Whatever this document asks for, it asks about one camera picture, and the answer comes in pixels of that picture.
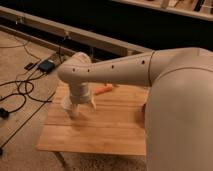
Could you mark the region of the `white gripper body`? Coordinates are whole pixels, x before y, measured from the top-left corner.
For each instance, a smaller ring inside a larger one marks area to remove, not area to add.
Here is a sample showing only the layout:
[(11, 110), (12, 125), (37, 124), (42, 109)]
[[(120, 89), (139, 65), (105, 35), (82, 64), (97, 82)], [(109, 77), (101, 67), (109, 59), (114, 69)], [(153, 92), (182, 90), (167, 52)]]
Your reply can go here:
[(88, 83), (70, 84), (70, 100), (73, 103), (86, 103), (91, 100), (91, 89)]

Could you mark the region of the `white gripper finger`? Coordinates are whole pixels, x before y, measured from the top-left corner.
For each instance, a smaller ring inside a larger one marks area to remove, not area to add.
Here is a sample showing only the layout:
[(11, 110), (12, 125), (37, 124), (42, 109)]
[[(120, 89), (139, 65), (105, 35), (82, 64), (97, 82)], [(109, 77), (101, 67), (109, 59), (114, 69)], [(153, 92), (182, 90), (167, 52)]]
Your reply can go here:
[(90, 100), (88, 104), (93, 110), (96, 110), (96, 103), (94, 99)]

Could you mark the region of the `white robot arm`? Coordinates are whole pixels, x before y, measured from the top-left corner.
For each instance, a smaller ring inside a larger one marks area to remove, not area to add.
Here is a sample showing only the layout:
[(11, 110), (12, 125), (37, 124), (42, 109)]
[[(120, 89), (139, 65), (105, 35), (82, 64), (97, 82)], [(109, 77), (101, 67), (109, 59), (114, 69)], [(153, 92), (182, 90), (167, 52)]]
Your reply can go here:
[(143, 86), (147, 171), (213, 171), (213, 52), (157, 50), (94, 63), (82, 52), (58, 69), (71, 116), (92, 100), (91, 83)]

